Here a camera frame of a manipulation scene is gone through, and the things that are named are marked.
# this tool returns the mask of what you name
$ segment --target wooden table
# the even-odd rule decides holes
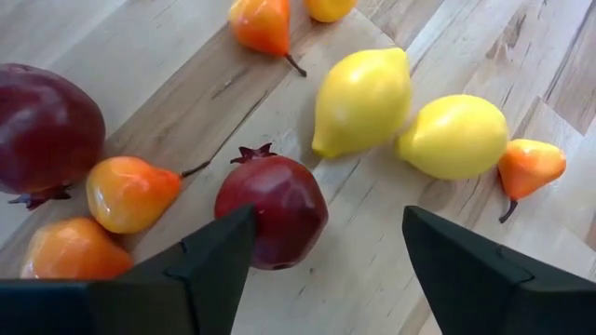
[[[309,257],[279,272],[251,270],[235,334],[437,334],[400,232],[419,204],[521,252],[596,279],[596,11],[591,0],[360,0],[337,24],[311,22],[292,0],[292,53],[240,47],[229,0],[4,0],[0,62],[49,69],[82,87],[105,116],[108,154],[173,170],[212,159],[185,182],[159,223],[125,242],[143,260],[212,219],[237,147],[272,141],[309,167],[330,222]],[[413,110],[447,94],[502,108],[513,137],[553,142],[562,178],[523,200],[506,224],[494,171],[435,181],[390,146],[334,161],[311,153],[313,100],[324,74],[364,48],[407,48]],[[0,195],[0,275],[15,276],[39,226],[86,215],[84,192],[33,213]]]

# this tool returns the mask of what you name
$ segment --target lemon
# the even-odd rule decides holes
[[[346,16],[357,0],[305,0],[311,18],[319,22],[335,22]]]
[[[406,53],[363,50],[339,61],[319,89],[312,148],[333,158],[390,141],[410,111]]]
[[[396,141],[396,152],[426,174],[444,180],[476,177],[505,153],[505,116],[489,101],[453,95],[432,101]]]

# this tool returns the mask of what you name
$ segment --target black plastic part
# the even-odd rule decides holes
[[[0,281],[0,334],[228,335],[254,230],[245,207],[112,281]]]
[[[422,208],[402,230],[443,335],[596,334],[596,284]]]

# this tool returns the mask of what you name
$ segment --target artificial fruit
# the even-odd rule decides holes
[[[247,204],[255,206],[257,227],[252,266],[280,270],[296,265],[315,245],[328,219],[317,181],[303,165],[270,153],[271,143],[241,147],[239,163],[215,200],[221,218]]]
[[[432,101],[396,141],[396,153],[443,180],[474,178],[505,152],[505,116],[489,101],[453,95]]]
[[[34,209],[65,192],[100,159],[105,124],[79,87],[49,71],[0,65],[0,191]]]
[[[411,100],[402,49],[349,55],[329,71],[318,92],[312,148],[333,158],[389,141],[406,120]]]
[[[504,223],[524,198],[551,181],[557,180],[567,166],[565,154],[556,146],[541,141],[516,139],[508,143],[498,163],[501,184],[509,197],[509,209],[499,218]]]
[[[306,76],[290,55],[290,0],[237,0],[227,18],[240,44],[285,57],[301,76]]]
[[[91,214],[112,233],[137,233],[152,226],[178,197],[184,178],[208,164],[177,174],[137,157],[108,158],[87,178]]]
[[[92,219],[72,218],[40,228],[20,276],[39,279],[112,279],[132,267],[130,255]]]
[[[357,0],[305,0],[311,18],[325,23],[336,22],[346,16]]]

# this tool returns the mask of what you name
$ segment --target red pomegranate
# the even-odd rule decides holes
[[[79,87],[49,71],[0,65],[0,191],[36,208],[68,198],[102,155],[105,124]]]
[[[302,261],[327,224],[328,210],[317,181],[302,164],[269,152],[242,147],[241,165],[223,181],[215,200],[215,217],[253,204],[256,237],[252,266],[290,268]]]

